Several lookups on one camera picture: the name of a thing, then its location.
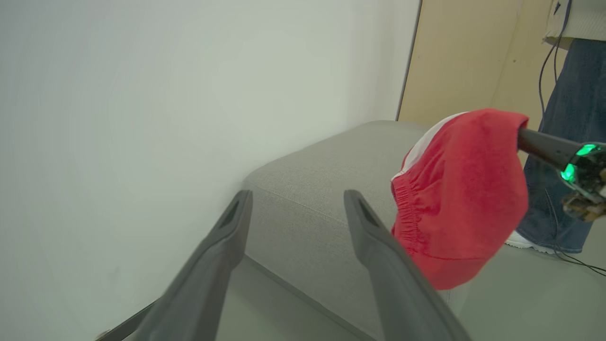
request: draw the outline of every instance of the wooden panel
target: wooden panel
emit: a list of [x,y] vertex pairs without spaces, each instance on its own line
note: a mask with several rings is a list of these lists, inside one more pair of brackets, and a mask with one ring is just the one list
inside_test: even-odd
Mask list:
[[522,0],[424,0],[400,120],[488,107]]

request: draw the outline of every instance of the gray ottoman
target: gray ottoman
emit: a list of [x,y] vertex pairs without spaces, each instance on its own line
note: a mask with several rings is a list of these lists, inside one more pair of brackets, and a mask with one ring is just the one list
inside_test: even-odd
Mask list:
[[[254,195],[246,254],[361,339],[383,336],[368,272],[351,245],[343,191],[360,191],[391,228],[397,209],[390,179],[424,133],[410,123],[370,122],[266,164],[244,181]],[[440,293],[457,313],[467,285]]]

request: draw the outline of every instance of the white wall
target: white wall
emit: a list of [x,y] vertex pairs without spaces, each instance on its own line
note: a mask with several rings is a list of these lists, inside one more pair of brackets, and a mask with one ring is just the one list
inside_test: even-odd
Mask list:
[[0,339],[93,339],[250,171],[392,120],[418,5],[2,1]]

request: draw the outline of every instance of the jeans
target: jeans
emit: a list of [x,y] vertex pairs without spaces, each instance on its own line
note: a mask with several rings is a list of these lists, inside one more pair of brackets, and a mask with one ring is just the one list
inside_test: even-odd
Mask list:
[[[548,69],[543,76],[551,76]],[[539,131],[576,142],[606,141],[606,42],[572,42]],[[563,212],[562,199],[571,189],[558,173],[528,157],[524,166],[528,211],[517,231],[539,246],[579,253],[592,223]]]

